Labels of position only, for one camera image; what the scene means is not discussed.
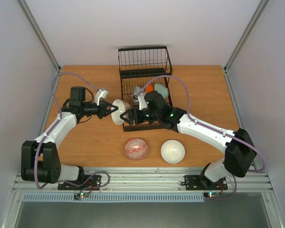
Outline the plain mint green bowl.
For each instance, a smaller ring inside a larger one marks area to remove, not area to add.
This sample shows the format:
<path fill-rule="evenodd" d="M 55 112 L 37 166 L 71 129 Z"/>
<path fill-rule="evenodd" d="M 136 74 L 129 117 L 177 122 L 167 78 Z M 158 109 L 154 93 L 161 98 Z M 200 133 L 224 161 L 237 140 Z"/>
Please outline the plain mint green bowl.
<path fill-rule="evenodd" d="M 156 83 L 154 85 L 154 90 L 157 91 L 159 94 L 161 94 L 164 99 L 168 98 L 168 96 L 169 96 L 168 88 L 162 84 Z"/>

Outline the beige floral bowl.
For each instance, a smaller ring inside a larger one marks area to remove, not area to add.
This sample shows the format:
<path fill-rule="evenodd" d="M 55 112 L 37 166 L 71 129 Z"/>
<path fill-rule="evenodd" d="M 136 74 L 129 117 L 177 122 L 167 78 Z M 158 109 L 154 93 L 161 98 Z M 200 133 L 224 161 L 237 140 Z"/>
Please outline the beige floral bowl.
<path fill-rule="evenodd" d="M 116 99 L 113 101 L 112 105 L 118 107 L 118 109 L 111 113 L 112 121 L 116 125 L 121 125 L 124 123 L 124 120 L 120 118 L 120 115 L 123 114 L 125 111 L 131 108 L 130 104 L 124 100 Z"/>

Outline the red white patterned bowl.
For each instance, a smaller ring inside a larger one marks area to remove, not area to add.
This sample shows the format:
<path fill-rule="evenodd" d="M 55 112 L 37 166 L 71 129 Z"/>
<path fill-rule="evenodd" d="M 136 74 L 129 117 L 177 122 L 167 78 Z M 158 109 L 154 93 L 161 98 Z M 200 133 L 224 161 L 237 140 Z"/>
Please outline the red white patterned bowl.
<path fill-rule="evenodd" d="M 139 138 L 129 140 L 125 145 L 125 155 L 132 161 L 144 159 L 148 153 L 147 143 Z"/>

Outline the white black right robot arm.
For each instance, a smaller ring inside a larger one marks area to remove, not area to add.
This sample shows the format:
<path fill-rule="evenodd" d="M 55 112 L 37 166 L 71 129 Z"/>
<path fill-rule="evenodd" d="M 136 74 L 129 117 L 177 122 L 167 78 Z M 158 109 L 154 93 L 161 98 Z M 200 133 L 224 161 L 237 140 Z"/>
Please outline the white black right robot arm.
<path fill-rule="evenodd" d="M 139 107 L 122 105 L 117 116 L 129 125 L 159 122 L 164 129 L 193 136 L 223 153 L 223 159 L 207 164 L 200 173 L 197 183 L 204 190 L 229 175 L 245 177 L 256 157 L 246 130 L 226 130 L 204 122 L 186 110 L 170 107 L 156 91 L 140 96 Z"/>

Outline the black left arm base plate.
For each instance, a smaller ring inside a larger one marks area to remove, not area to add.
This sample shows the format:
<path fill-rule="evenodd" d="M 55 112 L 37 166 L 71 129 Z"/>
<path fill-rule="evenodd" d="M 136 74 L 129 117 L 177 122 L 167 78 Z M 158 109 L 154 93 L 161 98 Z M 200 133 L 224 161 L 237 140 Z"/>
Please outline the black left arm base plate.
<path fill-rule="evenodd" d="M 85 175 L 83 178 L 79 178 L 76 181 L 70 181 L 70 183 L 63 182 L 58 185 L 58 190 L 82 190 L 85 188 L 91 189 L 93 186 L 93 190 L 99 190 L 101 182 L 101 175 L 94 175 L 89 178 L 89 176 Z"/>

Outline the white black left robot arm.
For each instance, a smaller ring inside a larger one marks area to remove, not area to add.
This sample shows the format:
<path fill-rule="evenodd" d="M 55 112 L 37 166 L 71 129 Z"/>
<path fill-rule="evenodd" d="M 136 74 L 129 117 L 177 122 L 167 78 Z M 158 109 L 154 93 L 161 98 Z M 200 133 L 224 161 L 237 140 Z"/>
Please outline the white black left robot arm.
<path fill-rule="evenodd" d="M 70 97 L 63 103 L 54 122 L 36 139 L 25 141 L 21 147 L 21 177 L 24 181 L 35 182 L 38 189 L 47 184 L 69 181 L 75 189 L 86 184 L 81 168 L 63 165 L 58 149 L 68 133 L 75 128 L 83 117 L 96 115 L 99 119 L 118 110 L 117 106 L 105 101 L 108 91 L 98 89 L 92 101 L 86 100 L 89 90 L 74 86 Z"/>

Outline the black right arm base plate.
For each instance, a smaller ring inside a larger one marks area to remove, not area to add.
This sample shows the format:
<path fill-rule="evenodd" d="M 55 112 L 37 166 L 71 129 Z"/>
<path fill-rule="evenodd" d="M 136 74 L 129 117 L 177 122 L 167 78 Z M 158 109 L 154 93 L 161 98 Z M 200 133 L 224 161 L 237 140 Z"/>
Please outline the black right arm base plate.
<path fill-rule="evenodd" d="M 217 182 L 211 182 L 207 178 L 199 175 L 185 175 L 184 182 L 181 183 L 186 190 L 227 190 L 226 178 L 221 178 Z"/>

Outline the green patterned bowl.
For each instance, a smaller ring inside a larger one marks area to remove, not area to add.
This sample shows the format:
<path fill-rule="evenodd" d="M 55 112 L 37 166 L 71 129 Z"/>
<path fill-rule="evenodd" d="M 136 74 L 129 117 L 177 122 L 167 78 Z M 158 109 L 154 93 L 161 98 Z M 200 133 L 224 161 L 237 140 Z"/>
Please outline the green patterned bowl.
<path fill-rule="evenodd" d="M 139 86 L 135 86 L 133 89 L 133 98 L 134 100 L 137 100 L 137 94 L 140 92 L 141 88 Z"/>

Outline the orange bowl white inside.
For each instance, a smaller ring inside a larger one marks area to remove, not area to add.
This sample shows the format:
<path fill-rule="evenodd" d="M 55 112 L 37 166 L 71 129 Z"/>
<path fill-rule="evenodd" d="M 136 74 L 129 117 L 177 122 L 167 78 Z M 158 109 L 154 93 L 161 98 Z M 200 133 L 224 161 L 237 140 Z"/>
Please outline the orange bowl white inside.
<path fill-rule="evenodd" d="M 152 85 L 147 85 L 145 91 L 146 91 L 146 93 L 152 92 L 152 91 L 154 91 L 154 87 Z"/>

